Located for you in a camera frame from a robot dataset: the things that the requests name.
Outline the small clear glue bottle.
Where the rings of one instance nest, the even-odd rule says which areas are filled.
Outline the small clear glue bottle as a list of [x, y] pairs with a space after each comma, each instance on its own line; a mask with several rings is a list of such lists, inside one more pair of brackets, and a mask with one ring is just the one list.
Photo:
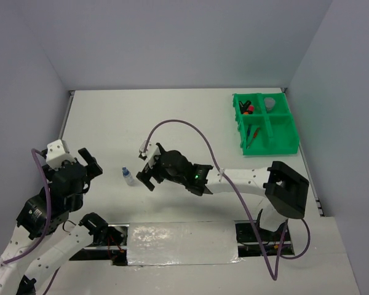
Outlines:
[[122, 175], [127, 185], [133, 186], [135, 183], [134, 178], [131, 172], [127, 169], [127, 167], [122, 167]]

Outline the blue ballpoint pen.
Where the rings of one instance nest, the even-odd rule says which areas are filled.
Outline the blue ballpoint pen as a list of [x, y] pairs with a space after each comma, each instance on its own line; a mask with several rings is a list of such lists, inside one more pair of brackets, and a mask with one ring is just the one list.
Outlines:
[[247, 143], [250, 142], [251, 135], [252, 135], [252, 124], [249, 124], [247, 127]]

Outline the blue cap black highlighter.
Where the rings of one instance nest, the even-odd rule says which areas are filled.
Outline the blue cap black highlighter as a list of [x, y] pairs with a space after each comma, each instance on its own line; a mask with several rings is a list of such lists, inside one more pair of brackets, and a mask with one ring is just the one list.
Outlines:
[[247, 100], [247, 101], [239, 101], [239, 109], [241, 112], [245, 112], [248, 110], [248, 107], [251, 105], [251, 101]]

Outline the clear jar of pins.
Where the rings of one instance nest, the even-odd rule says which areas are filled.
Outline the clear jar of pins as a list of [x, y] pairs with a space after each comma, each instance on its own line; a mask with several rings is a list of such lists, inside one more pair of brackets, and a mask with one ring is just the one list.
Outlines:
[[276, 100], [273, 97], [264, 98], [264, 107], [267, 112], [271, 112], [276, 106]]

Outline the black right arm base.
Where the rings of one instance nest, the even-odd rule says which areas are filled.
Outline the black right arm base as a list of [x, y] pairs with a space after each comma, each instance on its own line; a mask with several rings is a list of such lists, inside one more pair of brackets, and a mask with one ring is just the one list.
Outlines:
[[[249, 221], [236, 221], [237, 250], [240, 258], [262, 256], [260, 245]], [[277, 231], [270, 232], [259, 228], [261, 241], [268, 256], [276, 256], [280, 238], [284, 229], [281, 224]], [[294, 255], [289, 229], [286, 229], [281, 254], [283, 256]]]

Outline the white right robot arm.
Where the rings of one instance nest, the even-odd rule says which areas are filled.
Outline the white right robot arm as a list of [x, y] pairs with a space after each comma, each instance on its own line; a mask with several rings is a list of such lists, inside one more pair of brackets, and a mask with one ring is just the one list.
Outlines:
[[154, 181], [170, 181], [197, 196], [239, 192], [264, 197], [255, 226], [261, 240], [271, 239], [288, 219], [304, 219], [309, 181], [284, 162], [252, 169], [217, 168], [191, 163], [179, 151], [147, 142], [139, 148], [139, 157], [146, 164], [137, 179], [150, 191]]

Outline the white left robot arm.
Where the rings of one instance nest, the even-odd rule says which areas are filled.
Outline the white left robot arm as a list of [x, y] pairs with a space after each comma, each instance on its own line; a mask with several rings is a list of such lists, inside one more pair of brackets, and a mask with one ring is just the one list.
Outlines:
[[87, 149], [78, 151], [83, 165], [73, 157], [66, 143], [56, 140], [42, 152], [45, 165], [38, 165], [43, 188], [28, 199], [16, 219], [13, 234], [0, 257], [0, 294], [35, 294], [53, 280], [59, 268], [78, 251], [108, 238], [108, 223], [96, 213], [86, 214], [65, 238], [40, 253], [69, 214], [83, 206], [91, 181], [103, 173]]

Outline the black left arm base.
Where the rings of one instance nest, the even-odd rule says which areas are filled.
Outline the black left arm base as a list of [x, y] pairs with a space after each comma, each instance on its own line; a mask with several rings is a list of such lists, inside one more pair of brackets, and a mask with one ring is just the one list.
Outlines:
[[128, 266], [127, 240], [129, 224], [109, 224], [105, 240], [92, 243], [73, 255], [70, 261], [108, 262], [112, 266]]

